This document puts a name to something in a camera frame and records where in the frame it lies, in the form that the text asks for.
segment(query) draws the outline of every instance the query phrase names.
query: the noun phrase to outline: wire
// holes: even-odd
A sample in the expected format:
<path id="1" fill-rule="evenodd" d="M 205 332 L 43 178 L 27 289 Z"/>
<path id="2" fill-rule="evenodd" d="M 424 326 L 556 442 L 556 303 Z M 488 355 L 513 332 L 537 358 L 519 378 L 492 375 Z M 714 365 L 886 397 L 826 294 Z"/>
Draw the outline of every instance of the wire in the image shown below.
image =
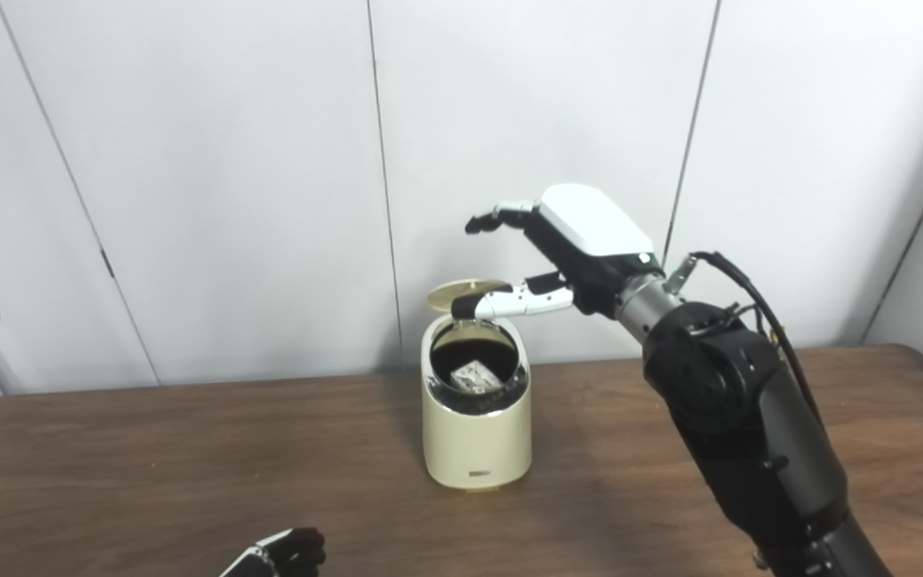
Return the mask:
<path id="1" fill-rule="evenodd" d="M 757 303 L 741 307 L 736 311 L 733 311 L 732 315 L 736 318 L 739 318 L 750 311 L 754 311 L 754 318 L 757 321 L 757 332 L 761 333 L 761 335 L 764 335 L 764 317 L 761 315 L 761 309 L 757 308 Z"/>
<path id="2" fill-rule="evenodd" d="M 722 273 L 725 273 L 725 276 L 732 279 L 733 282 L 738 284 L 744 291 L 750 295 L 750 298 L 754 300 L 755 310 L 760 311 L 759 314 L 763 314 L 764 318 L 767 319 L 768 324 L 772 327 L 772 332 L 776 336 L 776 344 L 783 351 L 785 356 L 785 361 L 788 362 L 790 370 L 792 371 L 792 376 L 796 378 L 797 385 L 800 387 L 800 392 L 803 394 L 803 401 L 807 403 L 807 406 L 810 408 L 810 412 L 813 413 L 814 418 L 817 419 L 817 424 L 820 424 L 824 428 L 824 423 L 821 422 L 821 415 L 817 410 L 817 403 L 814 401 L 814 395 L 810 391 L 810 385 L 807 383 L 807 378 L 803 375 L 803 368 L 800 365 L 800 359 L 796 357 L 796 351 L 788 342 L 788 337 L 785 336 L 785 331 L 783 326 L 779 323 L 779 318 L 776 317 L 772 307 L 768 306 L 767 301 L 764 297 L 761 296 L 761 293 L 755 288 L 753 282 L 750 281 L 750 278 L 747 277 L 739 267 L 735 266 L 731 260 L 726 259 L 721 252 L 692 252 L 690 256 L 696 256 L 697 259 L 706 260 L 708 265 L 715 267 L 715 269 L 720 270 Z M 741 312 L 746 312 L 750 307 L 743 307 L 740 310 Z M 758 328 L 762 329 L 760 326 L 760 317 L 758 317 Z"/>

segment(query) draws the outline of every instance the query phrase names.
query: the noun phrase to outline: black cable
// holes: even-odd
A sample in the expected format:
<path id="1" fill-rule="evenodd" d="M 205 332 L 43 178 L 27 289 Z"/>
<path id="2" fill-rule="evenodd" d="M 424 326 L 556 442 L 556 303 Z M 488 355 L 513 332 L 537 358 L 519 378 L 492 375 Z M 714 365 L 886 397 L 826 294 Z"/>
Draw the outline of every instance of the black cable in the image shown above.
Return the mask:
<path id="1" fill-rule="evenodd" d="M 705 260 L 708 265 L 725 273 L 725 276 L 732 279 L 733 282 L 738 284 L 750 295 L 750 298 L 754 300 L 757 310 L 760 310 L 764 318 L 767 319 L 768 324 L 772 326 L 772 331 L 776 334 L 776 339 L 779 340 L 779 347 L 783 350 L 785 361 L 788 362 L 788 366 L 790 366 L 792 370 L 792 376 L 796 378 L 796 382 L 800 387 L 800 392 L 803 394 L 803 401 L 807 403 L 811 413 L 814 413 L 817 424 L 820 424 L 821 427 L 824 428 L 824 423 L 821 422 L 821 415 L 817 410 L 817 403 L 814 401 L 814 395 L 810 392 L 810 385 L 803 375 L 800 359 L 796 357 L 796 351 L 790 342 L 788 342 L 788 337 L 785 336 L 785 331 L 781 328 L 779 318 L 776 317 L 776 314 L 772 311 L 772 307 L 768 306 L 767 301 L 761 296 L 761 293 L 755 288 L 754 284 L 751 283 L 750 278 L 748 278 L 739 267 L 735 266 L 731 260 L 722 256 L 721 252 L 693 252 L 691 255 L 696 256 L 697 259 Z"/>

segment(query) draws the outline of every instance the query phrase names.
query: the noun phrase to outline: small trash can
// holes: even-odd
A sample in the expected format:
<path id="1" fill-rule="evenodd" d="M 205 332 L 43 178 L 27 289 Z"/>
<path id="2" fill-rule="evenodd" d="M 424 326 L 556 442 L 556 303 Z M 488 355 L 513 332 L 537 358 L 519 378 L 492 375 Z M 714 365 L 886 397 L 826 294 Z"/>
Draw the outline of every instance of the small trash can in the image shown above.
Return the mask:
<path id="1" fill-rule="evenodd" d="M 515 325 L 444 315 L 426 329 L 421 355 L 429 475 L 468 490 L 523 476 L 532 463 L 531 382 Z"/>

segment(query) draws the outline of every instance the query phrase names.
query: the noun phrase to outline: robotic arm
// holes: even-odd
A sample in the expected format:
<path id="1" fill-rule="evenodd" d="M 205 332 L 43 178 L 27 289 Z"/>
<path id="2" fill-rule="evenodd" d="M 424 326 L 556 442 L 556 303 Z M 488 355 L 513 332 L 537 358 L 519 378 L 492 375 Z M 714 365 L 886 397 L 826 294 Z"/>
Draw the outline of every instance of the robotic arm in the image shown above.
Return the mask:
<path id="1" fill-rule="evenodd" d="M 620 322 L 643 345 L 644 376 L 722 512 L 757 545 L 758 567 L 779 577 L 891 577 L 850 512 L 846 472 L 795 352 L 746 275 L 720 253 L 695 252 L 666 278 L 651 240 L 590 187 L 553 186 L 539 201 L 499 204 L 474 216 L 466 232 L 502 225 L 522 229 L 558 273 L 457 299 L 455 317 L 574 304 Z M 681 288 L 697 260 L 728 274 L 755 305 L 687 302 Z M 740 320 L 753 307 L 776 343 Z"/>

